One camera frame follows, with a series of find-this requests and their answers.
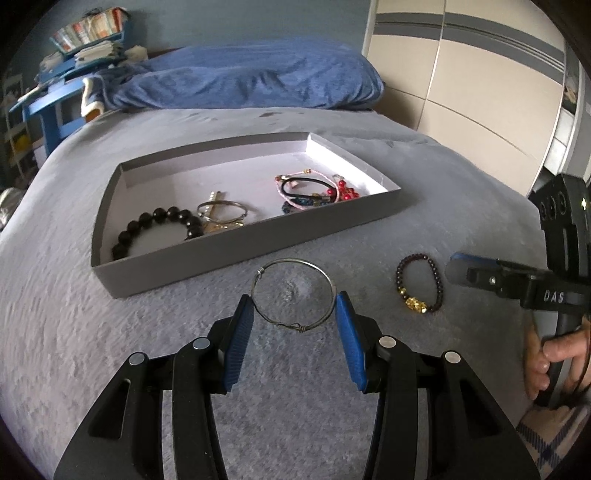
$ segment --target dark beaded bracelet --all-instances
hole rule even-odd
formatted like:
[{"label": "dark beaded bracelet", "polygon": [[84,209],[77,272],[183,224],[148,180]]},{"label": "dark beaded bracelet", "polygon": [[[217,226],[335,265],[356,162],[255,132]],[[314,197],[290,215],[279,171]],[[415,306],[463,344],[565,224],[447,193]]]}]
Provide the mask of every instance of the dark beaded bracelet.
[{"label": "dark beaded bracelet", "polygon": [[167,218],[171,222],[180,222],[187,226],[187,238],[185,240],[203,236],[201,220],[194,216],[190,210],[179,210],[177,207],[170,207],[168,210],[156,208],[152,215],[144,212],[139,216],[138,220],[131,220],[127,224],[127,229],[117,237],[119,243],[111,250],[113,260],[127,257],[133,238],[139,235],[142,228],[148,229],[152,227],[152,221],[162,224]]},{"label": "dark beaded bracelet", "polygon": [[[328,205],[332,203],[330,200],[327,200],[326,197],[314,197],[312,199],[292,199],[292,202],[297,203],[298,205],[302,205],[305,207],[319,207],[321,205]],[[281,205],[281,211],[285,214],[291,213],[296,209],[293,205],[290,205],[288,202],[283,202]]]},{"label": "dark beaded bracelet", "polygon": [[[415,297],[409,296],[406,288],[404,288],[402,284],[402,273],[404,272],[404,268],[415,260],[427,260],[429,267],[431,267],[431,272],[433,272],[433,278],[435,279],[435,284],[437,286],[437,299],[432,306],[427,305],[425,302],[420,301]],[[433,313],[438,311],[443,303],[443,283],[439,276],[439,270],[437,269],[435,262],[426,254],[412,254],[402,259],[396,268],[396,289],[398,290],[398,293],[400,293],[406,306],[414,312]]]}]

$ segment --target silver bangle bracelet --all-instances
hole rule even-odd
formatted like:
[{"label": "silver bangle bracelet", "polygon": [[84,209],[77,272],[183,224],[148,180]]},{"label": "silver bangle bracelet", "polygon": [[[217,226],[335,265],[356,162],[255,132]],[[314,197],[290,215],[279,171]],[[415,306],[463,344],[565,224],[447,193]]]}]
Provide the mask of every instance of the silver bangle bracelet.
[{"label": "silver bangle bracelet", "polygon": [[[216,220],[215,218],[208,217],[205,212],[202,212],[203,208],[213,205],[226,205],[230,207],[237,207],[241,210],[244,210],[244,213],[231,220]],[[197,216],[199,218],[202,218],[206,222],[214,223],[215,225],[230,225],[231,223],[242,222],[247,215],[248,209],[243,204],[238,202],[231,202],[230,200],[211,200],[210,202],[204,202],[201,205],[197,206]]]},{"label": "silver bangle bracelet", "polygon": [[[272,265],[279,264],[279,263],[297,263],[297,264],[300,264],[300,265],[305,265],[306,267],[310,267],[310,268],[316,270],[317,272],[319,272],[326,279],[326,281],[329,283],[330,290],[332,292],[332,300],[330,302],[330,307],[328,308],[328,310],[326,310],[326,312],[324,313],[324,315],[319,320],[317,320],[314,323],[311,323],[309,325],[302,325],[299,322],[295,322],[295,323],[276,322],[275,320],[271,320],[258,307],[258,305],[256,304],[256,300],[255,300],[255,287],[256,287],[256,283],[262,278],[262,275],[263,275],[263,273],[265,272],[265,270],[267,268],[269,268]],[[255,310],[267,322],[272,323],[273,325],[282,326],[282,327],[285,327],[285,328],[289,328],[290,330],[296,330],[297,332],[304,333],[304,332],[307,332],[308,330],[312,330],[312,328],[318,327],[318,325],[320,325],[321,323],[325,322],[326,319],[328,319],[328,317],[330,317],[330,315],[332,314],[333,310],[335,309],[335,303],[336,303],[336,285],[330,279],[330,277],[328,276],[328,274],[324,270],[322,270],[317,265],[314,265],[313,263],[310,263],[310,262],[308,262],[306,260],[301,260],[299,258],[279,258],[277,260],[273,260],[273,261],[267,263],[266,265],[262,266],[261,268],[259,268],[256,271],[256,276],[252,280],[251,298],[252,298],[252,303],[253,303],[253,305],[255,307]]]}]

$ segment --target gray bedsheet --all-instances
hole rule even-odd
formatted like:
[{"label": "gray bedsheet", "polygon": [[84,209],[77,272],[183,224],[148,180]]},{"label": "gray bedsheet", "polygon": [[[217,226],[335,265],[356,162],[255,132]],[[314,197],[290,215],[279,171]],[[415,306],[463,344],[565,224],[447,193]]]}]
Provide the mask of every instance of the gray bedsheet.
[{"label": "gray bedsheet", "polygon": [[[119,162],[214,138],[283,131],[316,132],[390,176],[402,187],[399,213],[128,299],[109,297],[90,270],[90,235]],[[51,477],[88,408],[131,352],[176,352],[233,312],[260,265],[290,256],[323,266],[360,313],[411,348],[433,355],[457,349],[516,423],[529,405],[516,302],[445,282],[443,308],[421,316],[395,291],[402,257],[424,251],[443,269],[458,250],[543,267],[535,207],[456,153],[376,113],[105,115],[52,153],[0,236],[0,414]],[[409,289],[428,299],[434,287],[426,267],[408,270]],[[271,277],[277,281],[261,283],[271,313],[286,300],[299,302],[288,311],[303,321],[324,309],[321,281],[314,278],[310,288],[303,274],[287,268]],[[360,478],[376,401],[350,381],[334,318],[301,335],[257,316],[240,382],[214,400],[229,478]],[[167,395],[163,445],[171,479],[169,422]]]}]

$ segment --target metal screw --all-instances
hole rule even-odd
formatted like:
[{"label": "metal screw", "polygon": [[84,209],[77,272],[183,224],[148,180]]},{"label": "metal screw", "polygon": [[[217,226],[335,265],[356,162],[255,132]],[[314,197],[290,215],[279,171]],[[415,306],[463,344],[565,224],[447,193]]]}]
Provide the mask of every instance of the metal screw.
[{"label": "metal screw", "polygon": [[193,348],[195,350],[205,350],[209,345],[210,342],[205,337],[199,337],[193,341]]},{"label": "metal screw", "polygon": [[448,352],[445,354],[445,360],[450,362],[451,364],[458,364],[462,357],[457,352]]},{"label": "metal screw", "polygon": [[380,338],[379,344],[384,348],[392,348],[396,346],[396,340],[392,337],[383,336],[382,338]]},{"label": "metal screw", "polygon": [[133,353],[129,357],[129,364],[130,365],[139,365],[141,362],[143,362],[145,360],[145,358],[146,358],[146,356],[143,353],[140,353],[140,352]]}]

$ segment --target cable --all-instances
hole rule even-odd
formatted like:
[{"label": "cable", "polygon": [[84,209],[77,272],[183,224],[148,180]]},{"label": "cable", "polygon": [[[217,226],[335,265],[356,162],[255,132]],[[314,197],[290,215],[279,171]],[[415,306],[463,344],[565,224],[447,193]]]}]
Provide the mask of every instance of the cable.
[{"label": "cable", "polygon": [[585,375],[587,374],[587,370],[589,369],[589,362],[591,362],[591,332],[587,334],[587,352],[585,353],[584,368],[581,372],[577,384],[575,385],[573,392],[570,394],[569,401],[567,402],[569,405],[577,403],[581,399],[581,397],[587,393],[587,390],[589,389],[588,385],[587,387],[582,389],[581,392],[579,392],[579,388],[583,384],[583,380],[585,379]]}]

